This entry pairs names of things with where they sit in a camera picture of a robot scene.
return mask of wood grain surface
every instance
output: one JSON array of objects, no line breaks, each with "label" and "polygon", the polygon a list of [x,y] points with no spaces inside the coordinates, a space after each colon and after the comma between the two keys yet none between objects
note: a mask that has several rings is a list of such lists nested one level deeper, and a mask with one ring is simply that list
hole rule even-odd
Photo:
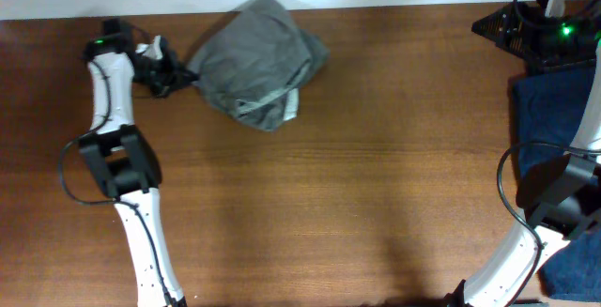
[{"label": "wood grain surface", "polygon": [[[470,32],[501,5],[296,11],[331,49],[274,133],[194,89],[133,89],[162,163],[162,225],[190,306],[348,306],[439,298],[512,224],[495,188],[522,61]],[[223,14],[127,20],[186,59]],[[135,277],[111,207],[61,192],[59,149],[91,123],[79,60],[101,19],[0,23],[0,305],[132,306]],[[78,195],[100,199],[76,152]],[[515,182],[508,168],[508,192]],[[533,280],[522,295],[543,295]],[[552,306],[582,306],[553,301]]]}]

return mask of blue towel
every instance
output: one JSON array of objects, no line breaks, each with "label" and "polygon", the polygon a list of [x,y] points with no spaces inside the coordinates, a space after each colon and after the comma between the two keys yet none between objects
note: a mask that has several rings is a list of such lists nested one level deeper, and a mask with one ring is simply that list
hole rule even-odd
[{"label": "blue towel", "polygon": [[[544,140],[569,145],[584,114],[593,78],[594,68],[518,82],[513,96],[519,141]],[[561,151],[544,147],[524,148],[518,156],[520,175],[523,177],[537,163],[561,155]],[[601,233],[585,234],[573,241],[553,256],[540,273],[552,299],[601,301]]]}]

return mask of wire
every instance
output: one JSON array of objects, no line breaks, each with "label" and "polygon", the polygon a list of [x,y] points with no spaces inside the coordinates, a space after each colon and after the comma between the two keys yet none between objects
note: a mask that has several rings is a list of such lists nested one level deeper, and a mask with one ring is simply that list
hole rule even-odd
[{"label": "wire", "polygon": [[100,201],[82,200],[82,199],[78,198],[77,196],[75,196],[71,192],[71,190],[69,189],[69,186],[67,185],[67,181],[65,180],[65,172],[64,172],[63,164],[64,164],[65,157],[67,156],[67,152],[69,152],[69,149],[76,143],[79,143],[80,140],[82,140],[85,137],[87,137],[93,133],[96,133],[96,132],[98,132],[98,130],[102,129],[102,127],[104,127],[106,125],[106,123],[108,123],[109,118],[111,117],[112,102],[111,102],[111,88],[109,85],[109,77],[106,75],[104,69],[100,66],[100,64],[98,64],[96,61],[91,60],[90,63],[93,64],[99,70],[100,75],[102,76],[102,80],[104,81],[104,87],[106,88],[106,97],[108,98],[106,114],[103,116],[102,121],[100,122],[100,124],[98,126],[94,127],[93,129],[89,130],[88,132],[86,132],[82,135],[77,136],[74,139],[71,139],[68,143],[65,144],[65,146],[63,146],[63,148],[60,151],[60,155],[58,157],[58,179],[60,181],[60,184],[61,184],[65,194],[70,199],[75,201],[77,204],[80,204],[83,206],[89,206],[89,207],[104,206],[104,205],[123,205],[123,206],[129,207],[131,210],[133,210],[134,214],[140,220],[142,227],[144,227],[144,231],[146,232],[146,236],[148,238],[148,243],[150,244],[150,249],[152,250],[152,255],[154,257],[154,262],[157,266],[157,276],[159,278],[159,282],[162,287],[162,292],[163,292],[163,296],[165,298],[165,303],[167,306],[175,305],[177,302],[175,301],[175,299],[173,299],[171,297],[171,295],[169,293],[169,289],[167,288],[167,285],[164,282],[164,279],[162,277],[162,272],[161,272],[161,264],[159,264],[157,248],[154,244],[152,235],[150,234],[150,231],[148,230],[148,226],[146,225],[146,222],[144,221],[142,214],[140,214],[140,211],[138,210],[138,205],[120,201],[118,199],[100,200]]},{"label": "wire", "polygon": [[519,297],[521,292],[526,287],[526,284],[528,284],[528,281],[532,278],[532,276],[536,272],[536,270],[538,268],[538,264],[541,259],[541,256],[543,254],[543,249],[545,248],[543,241],[541,240],[538,233],[536,233],[534,228],[532,228],[526,222],[526,220],[524,220],[524,218],[522,218],[519,215],[519,213],[517,213],[514,210],[514,208],[511,206],[511,204],[507,200],[507,196],[505,195],[505,191],[503,190],[503,186],[502,186],[502,172],[503,172],[503,166],[505,165],[505,162],[507,161],[509,156],[518,152],[520,149],[522,149],[525,146],[551,147],[551,148],[559,149],[561,151],[567,151],[569,153],[580,155],[580,156],[600,156],[601,155],[601,150],[588,150],[588,149],[576,148],[576,147],[571,147],[571,146],[562,146],[559,144],[554,144],[554,143],[544,142],[544,141],[530,141],[530,142],[515,144],[515,145],[509,147],[505,151],[505,153],[503,153],[501,159],[499,160],[499,166],[497,167],[497,190],[499,191],[499,197],[501,198],[503,204],[505,205],[505,208],[507,208],[507,210],[509,211],[509,213],[511,213],[511,215],[514,217],[514,219],[516,219],[516,221],[518,223],[520,223],[522,226],[524,226],[532,234],[532,236],[534,237],[534,240],[536,241],[536,256],[534,257],[534,262],[532,264],[532,268],[528,272],[528,275],[526,275],[526,279],[524,279],[524,282],[522,283],[522,285],[519,287],[517,292],[514,294],[514,296],[511,298],[511,300],[507,303],[506,306],[511,306],[512,304],[514,304],[516,302],[517,298]]},{"label": "wire", "polygon": [[151,44],[152,44],[152,42],[151,42],[151,40],[150,40],[150,34],[148,34],[148,32],[147,32],[146,30],[144,30],[144,29],[142,29],[142,28],[140,28],[140,27],[137,27],[137,26],[135,26],[135,25],[133,25],[133,24],[130,24],[130,23],[129,23],[129,25],[131,26],[131,28],[132,28],[133,30],[136,30],[136,31],[138,31],[138,32],[139,32],[139,33],[142,35],[142,38],[144,39],[144,42],[148,43],[148,45],[151,45]]},{"label": "wire", "polygon": [[513,5],[514,5],[514,11],[516,12],[516,16],[519,18],[520,21],[522,21],[527,26],[534,28],[534,29],[540,29],[540,30],[553,30],[553,29],[559,28],[560,26],[566,26],[570,23],[573,23],[573,22],[579,20],[590,9],[594,8],[594,6],[597,3],[599,3],[599,1],[601,1],[601,0],[591,0],[582,10],[580,10],[579,12],[574,14],[569,20],[562,22],[562,23],[555,23],[555,24],[534,23],[534,22],[526,19],[524,17],[524,15],[522,15],[521,11],[519,10],[519,6],[517,4],[517,0],[514,0]]}]

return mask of gray fabric bag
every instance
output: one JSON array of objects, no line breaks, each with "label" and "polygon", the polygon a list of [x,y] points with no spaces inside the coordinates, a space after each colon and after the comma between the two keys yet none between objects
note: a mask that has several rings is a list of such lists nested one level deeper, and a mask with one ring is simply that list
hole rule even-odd
[{"label": "gray fabric bag", "polygon": [[254,0],[193,56],[194,85],[215,108],[273,131],[296,116],[298,89],[330,52],[275,0]]}]

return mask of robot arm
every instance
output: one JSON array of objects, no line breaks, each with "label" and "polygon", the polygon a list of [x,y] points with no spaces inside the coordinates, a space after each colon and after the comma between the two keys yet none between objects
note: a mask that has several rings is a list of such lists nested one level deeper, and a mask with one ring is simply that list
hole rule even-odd
[{"label": "robot arm", "polygon": [[[164,67],[164,42],[156,37],[151,46],[135,53],[127,24],[117,20],[107,23],[104,36],[89,42],[85,50],[93,80],[94,116],[93,133],[79,140],[80,153],[104,195],[116,203],[130,245],[138,306],[183,307],[186,300],[162,232],[158,189],[161,169],[135,127],[131,110],[131,82],[136,73],[140,74],[136,66]],[[119,151],[127,156],[115,161],[105,159]]]},{"label": "robot arm", "polygon": [[[601,105],[598,101],[601,98],[601,59],[599,58],[601,58],[601,45],[597,48],[596,71],[591,94],[571,147],[601,149]],[[565,173],[557,177],[551,177],[553,172],[549,172],[550,169],[543,170],[551,180],[548,179],[543,187],[537,187],[544,189],[541,192],[535,190],[532,185],[533,182],[540,184],[540,180],[526,176],[523,180],[524,185],[520,185],[522,191],[530,192],[530,195],[540,194],[535,205],[522,205],[528,208],[529,224],[534,227],[545,245],[536,270],[553,254],[566,247],[571,239],[577,238],[579,234],[601,221],[601,207],[598,201],[582,203],[572,197],[572,193],[580,191],[590,179],[593,179],[593,171],[597,168],[595,162],[573,159],[564,168]],[[574,180],[576,174],[581,177],[580,182]],[[591,195],[598,195],[598,192],[593,192]],[[545,197],[555,198],[553,201],[546,200]],[[568,209],[568,205],[576,206],[577,209]],[[524,218],[523,210],[520,210],[520,215]],[[559,225],[567,225],[567,228],[557,228]],[[534,265],[536,252],[537,245],[530,231],[520,223],[514,223],[490,260],[465,282],[463,287],[465,304],[473,307],[506,306],[528,279],[527,274]]]}]

